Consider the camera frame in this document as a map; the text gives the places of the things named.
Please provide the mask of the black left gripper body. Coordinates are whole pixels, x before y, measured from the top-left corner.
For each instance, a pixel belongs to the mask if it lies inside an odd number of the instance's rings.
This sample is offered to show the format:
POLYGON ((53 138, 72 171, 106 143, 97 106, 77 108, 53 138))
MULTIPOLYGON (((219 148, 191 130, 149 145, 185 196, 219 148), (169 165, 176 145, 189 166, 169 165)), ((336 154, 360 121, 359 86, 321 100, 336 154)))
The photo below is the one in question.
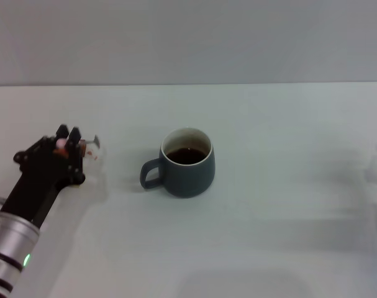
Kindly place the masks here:
POLYGON ((15 154, 21 177, 1 207, 1 212, 20 217, 41 227, 62 189, 84 183, 80 137, 66 139, 57 147, 58 137, 40 139, 15 154))

